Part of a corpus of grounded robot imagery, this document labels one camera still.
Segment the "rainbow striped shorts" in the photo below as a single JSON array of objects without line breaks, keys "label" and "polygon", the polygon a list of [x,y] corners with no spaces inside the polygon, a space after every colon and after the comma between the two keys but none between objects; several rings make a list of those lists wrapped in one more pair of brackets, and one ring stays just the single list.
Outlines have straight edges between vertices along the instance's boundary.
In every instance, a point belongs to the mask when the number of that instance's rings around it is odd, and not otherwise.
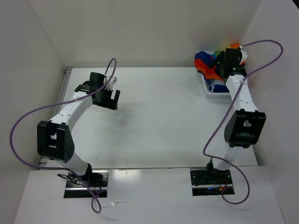
[{"label": "rainbow striped shorts", "polygon": [[195,54],[194,65],[203,76],[207,91],[216,95],[235,94],[247,75],[245,61],[248,53],[239,43],[210,54],[200,51]]}]

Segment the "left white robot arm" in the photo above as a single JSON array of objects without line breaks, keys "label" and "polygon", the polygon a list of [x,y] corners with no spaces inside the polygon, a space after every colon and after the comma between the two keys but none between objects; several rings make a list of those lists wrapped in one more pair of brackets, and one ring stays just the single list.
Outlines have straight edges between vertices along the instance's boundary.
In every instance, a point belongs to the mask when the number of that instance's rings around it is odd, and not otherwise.
[{"label": "left white robot arm", "polygon": [[80,84],[62,110],[49,121],[37,125],[37,152],[77,174],[77,182],[86,187],[93,182],[92,167],[75,153],[72,129],[92,105],[117,110],[120,91],[113,90],[117,78],[92,72],[89,80]]}]

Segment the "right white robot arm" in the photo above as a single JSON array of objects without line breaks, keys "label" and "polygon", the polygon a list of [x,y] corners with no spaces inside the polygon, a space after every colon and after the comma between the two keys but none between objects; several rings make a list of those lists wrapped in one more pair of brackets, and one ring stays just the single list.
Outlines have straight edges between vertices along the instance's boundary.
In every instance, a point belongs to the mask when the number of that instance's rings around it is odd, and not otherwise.
[{"label": "right white robot arm", "polygon": [[205,180],[218,184],[228,176],[230,163],[251,145],[257,143],[266,115],[255,106],[247,80],[243,62],[248,53],[243,49],[227,48],[211,63],[216,66],[216,74],[224,80],[234,102],[234,113],[224,129],[227,147],[206,166]]}]

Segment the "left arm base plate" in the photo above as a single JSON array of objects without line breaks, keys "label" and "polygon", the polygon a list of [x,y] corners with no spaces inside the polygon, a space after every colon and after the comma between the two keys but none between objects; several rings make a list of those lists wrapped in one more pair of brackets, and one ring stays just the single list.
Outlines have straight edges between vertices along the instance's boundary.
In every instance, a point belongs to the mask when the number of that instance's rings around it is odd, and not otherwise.
[{"label": "left arm base plate", "polygon": [[[109,170],[93,169],[93,175],[95,177],[86,184],[98,198],[106,198]],[[71,172],[58,176],[66,180],[64,198],[92,198],[88,189]]]}]

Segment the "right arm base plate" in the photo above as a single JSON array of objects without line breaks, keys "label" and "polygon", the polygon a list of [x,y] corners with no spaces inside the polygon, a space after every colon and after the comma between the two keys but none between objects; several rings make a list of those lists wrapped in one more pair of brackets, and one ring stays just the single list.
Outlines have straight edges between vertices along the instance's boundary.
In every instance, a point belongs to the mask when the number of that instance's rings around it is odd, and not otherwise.
[{"label": "right arm base plate", "polygon": [[224,175],[209,175],[205,168],[190,169],[193,196],[234,195],[233,182],[229,171]]}]

